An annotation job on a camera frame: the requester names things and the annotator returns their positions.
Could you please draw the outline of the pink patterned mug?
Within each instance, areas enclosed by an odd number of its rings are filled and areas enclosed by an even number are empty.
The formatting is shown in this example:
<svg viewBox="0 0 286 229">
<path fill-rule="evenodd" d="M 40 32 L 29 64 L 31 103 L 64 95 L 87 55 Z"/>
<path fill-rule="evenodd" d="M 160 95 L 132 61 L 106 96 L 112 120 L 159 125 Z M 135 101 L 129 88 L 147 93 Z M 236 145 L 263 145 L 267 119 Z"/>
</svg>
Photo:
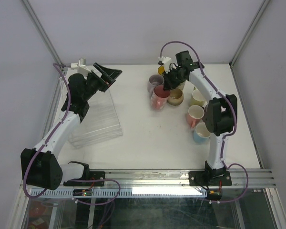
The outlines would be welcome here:
<svg viewBox="0 0 286 229">
<path fill-rule="evenodd" d="M 154 88 L 151 96 L 151 107 L 155 110 L 162 109 L 170 97 L 170 90 L 165 90 L 164 85 L 158 85 Z"/>
</svg>

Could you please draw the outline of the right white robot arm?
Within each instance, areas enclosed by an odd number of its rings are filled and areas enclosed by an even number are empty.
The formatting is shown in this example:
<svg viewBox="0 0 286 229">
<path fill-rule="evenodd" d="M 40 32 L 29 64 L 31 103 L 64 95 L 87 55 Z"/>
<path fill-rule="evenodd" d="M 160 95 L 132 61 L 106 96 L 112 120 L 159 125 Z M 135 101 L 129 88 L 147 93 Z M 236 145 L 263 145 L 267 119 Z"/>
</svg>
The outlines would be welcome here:
<svg viewBox="0 0 286 229">
<path fill-rule="evenodd" d="M 177 66 L 170 69 L 165 65 L 164 88 L 175 89 L 184 81 L 192 83 L 206 99 L 207 106 L 202 118 L 210 132 L 209 157 L 204 170 L 195 174 L 195 185 L 218 185 L 221 177 L 227 175 L 225 163 L 227 140 L 236 132 L 237 97 L 219 89 L 205 74 L 204 65 L 194 62 L 188 51 L 176 54 Z"/>
</svg>

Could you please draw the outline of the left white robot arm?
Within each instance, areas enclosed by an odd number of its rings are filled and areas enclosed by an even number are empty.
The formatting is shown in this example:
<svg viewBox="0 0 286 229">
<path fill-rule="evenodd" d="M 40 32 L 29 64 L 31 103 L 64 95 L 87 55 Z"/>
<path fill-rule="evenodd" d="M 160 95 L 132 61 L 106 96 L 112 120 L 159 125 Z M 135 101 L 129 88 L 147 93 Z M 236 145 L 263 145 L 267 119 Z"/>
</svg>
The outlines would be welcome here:
<svg viewBox="0 0 286 229">
<path fill-rule="evenodd" d="M 71 161 L 60 165 L 58 156 L 72 131 L 77 128 L 89 111 L 88 101 L 97 92 L 106 92 L 122 74 L 122 70 L 93 64 L 88 69 L 84 64 L 73 63 L 76 72 L 69 77 L 61 76 L 66 89 L 66 100 L 56 124 L 33 148 L 25 148 L 21 155 L 23 190 L 35 186 L 56 190 L 61 183 L 76 182 L 86 185 L 91 180 L 90 168 L 86 163 Z"/>
</svg>

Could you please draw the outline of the lavender mug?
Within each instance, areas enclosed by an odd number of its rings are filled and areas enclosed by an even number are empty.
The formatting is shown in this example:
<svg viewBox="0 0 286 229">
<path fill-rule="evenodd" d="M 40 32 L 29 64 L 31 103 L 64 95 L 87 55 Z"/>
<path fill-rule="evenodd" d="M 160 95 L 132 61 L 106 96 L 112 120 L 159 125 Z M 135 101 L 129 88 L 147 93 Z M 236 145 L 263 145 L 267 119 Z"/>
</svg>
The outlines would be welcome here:
<svg viewBox="0 0 286 229">
<path fill-rule="evenodd" d="M 164 78 L 162 75 L 154 74 L 150 76 L 147 84 L 147 91 L 149 93 L 149 96 L 152 96 L 155 87 L 161 84 L 164 84 Z"/>
</svg>

